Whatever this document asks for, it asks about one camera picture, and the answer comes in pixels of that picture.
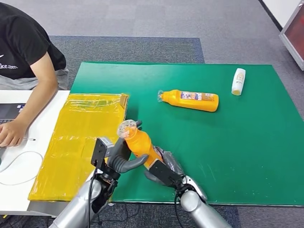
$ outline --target white bottle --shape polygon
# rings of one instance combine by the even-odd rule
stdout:
[[[245,81],[246,71],[244,69],[238,68],[233,78],[232,93],[239,96],[243,90],[244,82]]]

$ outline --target orange bottle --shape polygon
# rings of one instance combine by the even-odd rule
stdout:
[[[164,101],[173,106],[215,112],[218,107],[219,97],[216,94],[186,92],[174,89],[167,92],[158,91],[158,101]]]
[[[150,137],[146,132],[137,129],[137,123],[134,120],[122,122],[117,130],[117,134],[124,139],[131,151],[137,157],[149,154],[148,160],[144,164],[147,169],[149,169],[157,159],[163,161],[160,154],[153,149]]]

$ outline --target man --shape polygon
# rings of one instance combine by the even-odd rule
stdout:
[[[32,90],[15,120],[0,125],[0,147],[17,146],[59,89],[67,89],[65,57],[35,20],[0,3],[0,90]]]

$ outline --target gray carpet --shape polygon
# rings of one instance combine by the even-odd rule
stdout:
[[[51,36],[67,59],[69,87],[81,61],[204,63],[199,38]]]
[[[236,207],[215,207],[234,228],[241,227]],[[195,227],[189,214],[178,206],[178,214],[184,228]],[[0,228],[48,228],[53,222],[51,217],[14,216],[6,220]],[[134,205],[118,204],[108,206],[100,216],[92,221],[92,228],[180,228],[173,205]]]

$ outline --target green table mat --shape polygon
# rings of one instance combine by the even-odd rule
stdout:
[[[241,96],[231,94],[237,68]],[[215,113],[158,103],[158,90],[215,93]],[[127,118],[143,121],[217,204],[304,205],[303,121],[269,65],[83,62],[71,93],[130,94]],[[173,202],[173,189],[122,174],[113,201]]]

